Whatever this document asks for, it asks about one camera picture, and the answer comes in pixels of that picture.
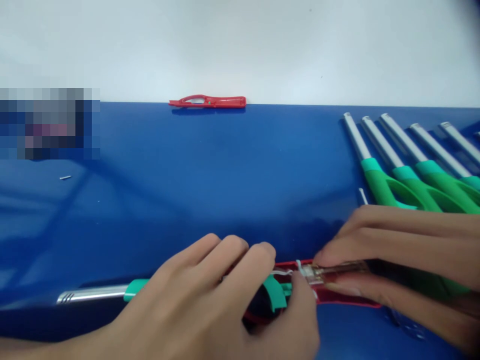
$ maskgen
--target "fingernail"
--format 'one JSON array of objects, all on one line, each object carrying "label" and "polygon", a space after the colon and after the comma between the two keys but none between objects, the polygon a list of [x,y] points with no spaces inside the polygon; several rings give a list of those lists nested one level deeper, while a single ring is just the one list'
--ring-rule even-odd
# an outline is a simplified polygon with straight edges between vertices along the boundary
[{"label": "fingernail", "polygon": [[275,251],[275,248],[270,243],[263,241],[260,243],[260,245],[262,245],[265,249],[267,249],[272,257],[275,258],[277,256],[277,252]]},{"label": "fingernail", "polygon": [[325,284],[325,287],[328,290],[332,290],[336,293],[344,294],[344,295],[349,295],[349,296],[362,296],[362,293],[360,292],[359,289],[355,287],[345,287],[342,285],[339,285],[335,282],[327,282]]}]

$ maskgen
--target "blue table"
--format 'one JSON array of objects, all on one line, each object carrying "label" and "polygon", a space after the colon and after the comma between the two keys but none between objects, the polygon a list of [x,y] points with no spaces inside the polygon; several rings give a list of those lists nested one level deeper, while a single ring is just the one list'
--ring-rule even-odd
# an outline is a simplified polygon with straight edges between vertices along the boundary
[{"label": "blue table", "polygon": [[[340,121],[346,111],[358,122],[388,112],[404,128],[450,121],[468,137],[480,131],[480,109],[106,102],[101,160],[0,161],[0,336],[58,341],[96,329],[120,300],[55,308],[57,296],[148,277],[209,232],[268,241],[277,261],[311,258],[367,188]],[[321,305],[319,358],[461,358],[385,315]]]}]

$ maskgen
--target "utility lighter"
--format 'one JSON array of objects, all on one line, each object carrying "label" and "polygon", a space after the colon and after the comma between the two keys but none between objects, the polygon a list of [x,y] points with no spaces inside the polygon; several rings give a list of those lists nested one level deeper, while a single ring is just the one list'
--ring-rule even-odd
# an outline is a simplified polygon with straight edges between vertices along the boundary
[{"label": "utility lighter", "polygon": [[[370,269],[364,261],[350,261],[333,267],[320,267],[312,260],[296,260],[275,264],[270,275],[258,289],[244,318],[254,324],[268,324],[277,317],[292,294],[292,273],[300,271],[313,290],[317,304],[348,304],[371,308],[381,305],[369,299],[357,296],[347,296],[325,287],[326,282],[335,281],[344,273],[369,273]],[[123,298],[129,302],[148,283],[148,279],[135,279],[129,284],[80,288],[65,291],[57,299],[57,305],[68,305],[102,299]]]}]

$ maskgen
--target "white backdrop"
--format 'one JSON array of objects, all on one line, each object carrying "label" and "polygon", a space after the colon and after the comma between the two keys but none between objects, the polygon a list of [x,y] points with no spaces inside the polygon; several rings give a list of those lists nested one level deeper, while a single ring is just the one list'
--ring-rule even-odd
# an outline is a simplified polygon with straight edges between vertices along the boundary
[{"label": "white backdrop", "polygon": [[1,0],[0,87],[480,106],[470,0]]}]

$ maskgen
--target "green plastic piece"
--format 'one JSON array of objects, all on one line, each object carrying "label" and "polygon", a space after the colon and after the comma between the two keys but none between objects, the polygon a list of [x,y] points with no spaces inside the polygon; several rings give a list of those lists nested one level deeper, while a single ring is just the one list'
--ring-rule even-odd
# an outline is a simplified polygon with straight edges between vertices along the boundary
[{"label": "green plastic piece", "polygon": [[274,278],[273,275],[269,275],[266,278],[266,280],[263,282],[263,286],[265,287],[268,297],[270,298],[270,308],[272,312],[275,312],[277,309],[284,309],[287,307],[287,299],[285,298],[284,288]]},{"label": "green plastic piece", "polygon": [[[415,167],[422,174],[426,183],[454,199],[463,213],[480,214],[480,192],[447,174],[433,160],[418,162]],[[447,209],[444,203],[439,202],[438,204]]]},{"label": "green plastic piece", "polygon": [[425,211],[441,213],[443,209],[448,213],[465,212],[453,198],[421,181],[410,166],[397,167],[392,172],[423,201]]},{"label": "green plastic piece", "polygon": [[[360,164],[377,204],[403,209],[425,209],[424,202],[400,181],[384,173],[375,158],[362,160]],[[404,203],[397,201],[394,194]]]},{"label": "green plastic piece", "polygon": [[460,180],[480,192],[480,177],[468,176],[468,177],[462,177]]},{"label": "green plastic piece", "polygon": [[285,282],[281,284],[281,288],[283,289],[283,294],[287,296],[292,295],[292,283],[291,282]]},{"label": "green plastic piece", "polygon": [[123,295],[123,301],[129,302],[138,294],[140,290],[149,282],[149,279],[136,279],[133,280],[126,288],[125,295]]}]

